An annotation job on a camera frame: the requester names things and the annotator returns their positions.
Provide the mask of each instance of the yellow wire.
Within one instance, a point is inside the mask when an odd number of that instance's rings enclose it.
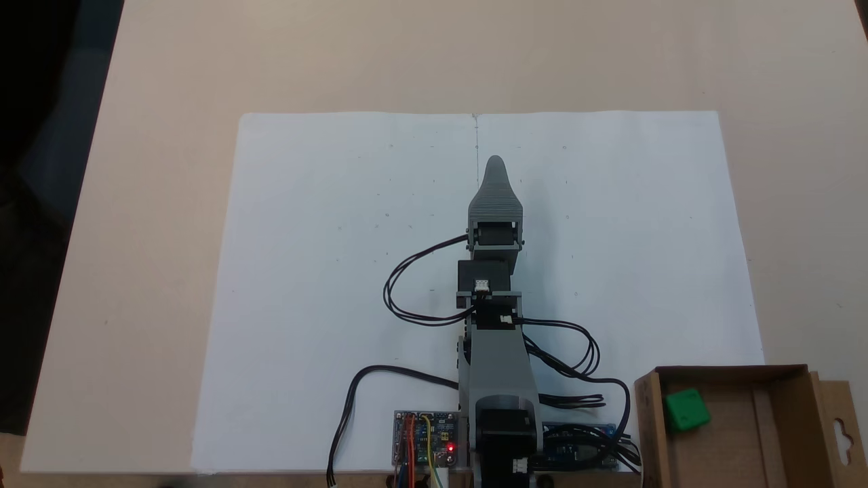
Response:
[[[437,480],[437,485],[440,488],[443,488],[443,482],[440,481],[440,475],[437,474],[437,470],[434,469],[434,462],[431,461],[431,420],[428,419],[427,415],[422,417],[425,419],[425,424],[428,424],[428,468],[431,469],[431,474],[434,476],[434,479]]]

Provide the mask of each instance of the brown cardboard box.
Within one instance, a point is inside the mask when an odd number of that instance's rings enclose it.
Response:
[[[663,397],[696,388],[711,422],[667,432]],[[806,365],[662,366],[635,382],[646,488],[855,488],[868,467],[846,381]],[[838,457],[834,422],[852,440]]]

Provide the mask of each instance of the gray robotic arm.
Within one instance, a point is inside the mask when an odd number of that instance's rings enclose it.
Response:
[[[521,202],[492,156],[468,209],[470,260],[458,262],[457,304],[472,312],[458,345],[461,415],[476,486],[527,488],[527,458],[543,449],[539,393],[524,346],[522,295],[510,277],[522,249]]]

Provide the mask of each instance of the paper sheet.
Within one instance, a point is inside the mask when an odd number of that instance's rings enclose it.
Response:
[[[494,154],[524,205],[513,288],[525,315],[589,329],[602,350],[597,376],[632,386],[659,365],[763,363],[714,112],[245,115],[194,469],[324,470],[359,369],[457,379],[461,325],[404,323],[381,292],[403,258],[464,231]],[[456,261],[466,255],[453,247],[420,260],[395,300],[453,314]],[[584,351],[577,333],[526,332],[567,362]],[[565,379],[536,359],[534,368],[540,392],[607,397],[588,413],[544,407],[545,420],[620,418],[618,388]],[[441,386],[370,375],[336,469],[389,471],[394,410],[456,405]]]

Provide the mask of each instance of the beige table surface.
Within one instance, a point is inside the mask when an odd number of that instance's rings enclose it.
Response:
[[[868,426],[853,0],[127,0],[22,468],[189,470],[242,114],[611,109],[719,110],[766,359]]]

